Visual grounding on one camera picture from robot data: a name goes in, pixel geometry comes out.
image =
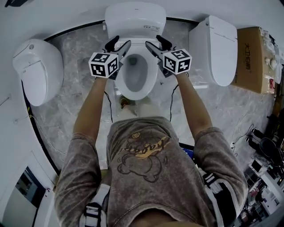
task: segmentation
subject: person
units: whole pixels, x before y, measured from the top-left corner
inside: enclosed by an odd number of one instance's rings
[[[109,227],[232,224],[247,196],[244,174],[223,133],[212,127],[187,74],[176,79],[195,140],[194,161],[181,149],[171,123],[157,107],[142,102],[137,117],[130,105],[124,105],[107,137],[109,170],[102,179],[95,143],[107,79],[96,78],[75,122],[56,187],[55,210],[61,226],[79,225],[100,184],[110,186],[102,205]]]

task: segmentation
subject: gray marble tile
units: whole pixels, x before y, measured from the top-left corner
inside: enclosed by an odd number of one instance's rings
[[[73,31],[50,41],[51,44],[59,49],[63,59],[64,79],[59,95],[70,95],[80,92],[76,40],[77,34]]]
[[[77,59],[90,58],[94,52],[102,51],[102,44],[108,40],[107,31],[101,24],[76,30]]]
[[[163,37],[170,40],[177,48],[188,49],[188,32],[194,27],[194,25],[187,23],[167,21]],[[102,26],[94,25],[50,41],[60,50],[63,57],[63,86],[55,98],[39,107],[32,107],[32,111],[39,127],[43,130],[44,135],[40,133],[47,150],[59,169],[62,167],[65,157],[62,152],[67,151],[77,114],[94,82],[94,78],[90,74],[88,60],[93,52],[100,51],[102,44],[107,39],[107,33],[102,30]],[[192,75],[190,79],[192,82],[200,81]],[[154,88],[148,95],[168,119],[170,119],[172,92],[176,85],[175,77],[164,78],[159,71]],[[120,106],[115,100],[112,80],[107,81],[106,92],[109,94],[112,116],[115,119]],[[252,123],[264,131],[267,124],[266,116],[272,110],[272,95],[256,94],[234,86],[220,87],[214,84],[210,84],[207,89],[199,89],[197,92],[212,118],[213,125],[223,130],[228,143],[245,134]],[[105,95],[96,142],[99,160],[106,160],[107,135],[111,124],[110,104]],[[180,142],[194,145],[179,88],[173,94],[172,125]],[[254,150],[248,146],[244,138],[236,143],[232,152],[235,153],[242,169],[247,167],[254,154]]]
[[[188,50],[188,33],[194,27],[195,25],[189,23],[167,20],[162,36],[169,40],[173,47]]]

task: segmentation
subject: black and white marker cube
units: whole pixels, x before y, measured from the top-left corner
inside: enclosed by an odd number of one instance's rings
[[[190,70],[192,57],[185,50],[170,51],[163,54],[163,67],[168,71],[179,74]]]
[[[118,55],[108,53],[93,53],[89,60],[91,75],[109,78],[118,70]]]

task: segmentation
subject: toilet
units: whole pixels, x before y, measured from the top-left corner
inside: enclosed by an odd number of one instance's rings
[[[105,13],[108,37],[119,35],[117,50],[126,41],[131,47],[122,58],[115,85],[130,100],[143,99],[153,89],[158,74],[158,59],[145,46],[152,42],[159,47],[156,35],[161,35],[165,23],[164,8],[152,3],[125,2],[111,5]]]
[[[50,43],[40,39],[24,42],[14,54],[13,66],[31,105],[40,106],[59,92],[63,83],[62,56]]]
[[[207,17],[189,32],[189,74],[228,86],[236,73],[237,48],[237,29],[215,16]]]

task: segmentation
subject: backpack strap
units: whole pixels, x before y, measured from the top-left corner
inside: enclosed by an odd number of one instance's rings
[[[231,184],[214,173],[198,168],[205,184],[205,191],[212,202],[218,227],[230,227],[241,209]]]
[[[101,184],[97,194],[93,197],[81,215],[79,227],[107,227],[107,215],[102,210],[102,204],[110,191],[110,186]]]

